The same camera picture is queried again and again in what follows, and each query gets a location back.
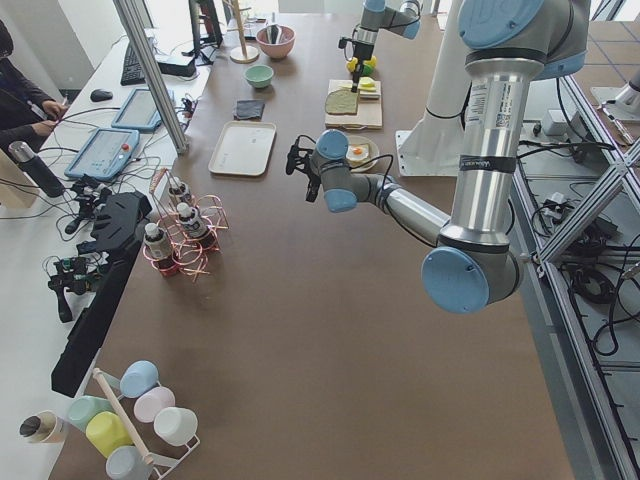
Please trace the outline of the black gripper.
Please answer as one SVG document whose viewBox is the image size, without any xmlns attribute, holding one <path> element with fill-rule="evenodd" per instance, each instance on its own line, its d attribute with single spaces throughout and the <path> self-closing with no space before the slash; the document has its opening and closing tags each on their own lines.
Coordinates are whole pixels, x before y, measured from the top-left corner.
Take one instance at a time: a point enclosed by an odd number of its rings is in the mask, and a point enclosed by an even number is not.
<svg viewBox="0 0 640 480">
<path fill-rule="evenodd" d="M 304 161 L 303 173 L 308 178 L 307 192 L 305 200 L 307 202 L 315 202 L 317 198 L 317 190 L 321 186 L 320 170 L 318 162 L 313 154 L 308 154 Z"/>
<path fill-rule="evenodd" d="M 374 45 L 361 41 L 355 41 L 353 45 L 353 57 L 356 57 L 358 59 L 358 65 L 356 67 L 356 70 L 352 72 L 351 91 L 353 93 L 357 93 L 359 89 L 360 78 L 361 75 L 363 75 L 363 67 L 366 65 L 365 61 L 369 60 L 373 55 Z"/>
</svg>

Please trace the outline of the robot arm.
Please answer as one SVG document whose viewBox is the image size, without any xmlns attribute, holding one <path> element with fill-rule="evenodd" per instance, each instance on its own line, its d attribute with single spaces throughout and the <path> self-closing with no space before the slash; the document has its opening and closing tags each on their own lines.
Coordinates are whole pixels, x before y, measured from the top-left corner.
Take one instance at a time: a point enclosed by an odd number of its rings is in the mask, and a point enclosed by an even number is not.
<svg viewBox="0 0 640 480">
<path fill-rule="evenodd" d="M 357 59 L 352 73 L 352 92 L 358 89 L 365 62 L 373 56 L 379 31 L 388 30 L 413 40 L 420 29 L 421 14 L 421 1 L 403 1 L 398 8 L 387 6 L 385 0 L 364 1 L 360 22 L 351 37 L 353 56 Z"/>
<path fill-rule="evenodd" d="M 530 85 L 577 72 L 586 56 L 586 1 L 456 1 L 429 95 L 442 121 L 464 120 L 452 210 L 444 213 L 384 174 L 356 174 L 344 133 L 292 148 L 288 171 L 309 180 L 307 197 L 331 212 L 369 202 L 430 246 L 421 276 L 442 309 L 472 313 L 521 282 L 505 217 Z"/>
</svg>

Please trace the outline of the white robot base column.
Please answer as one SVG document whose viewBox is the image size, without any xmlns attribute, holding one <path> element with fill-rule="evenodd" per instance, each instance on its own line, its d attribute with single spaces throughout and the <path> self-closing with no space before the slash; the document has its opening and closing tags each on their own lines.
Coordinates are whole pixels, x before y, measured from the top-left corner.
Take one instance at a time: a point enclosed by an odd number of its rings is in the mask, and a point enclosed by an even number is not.
<svg viewBox="0 0 640 480">
<path fill-rule="evenodd" d="M 458 31 L 461 5 L 454 1 L 449 10 L 422 119 L 412 130 L 396 133 L 402 176 L 455 177 L 458 173 L 464 105 L 471 85 L 465 71 L 469 48 Z"/>
</svg>

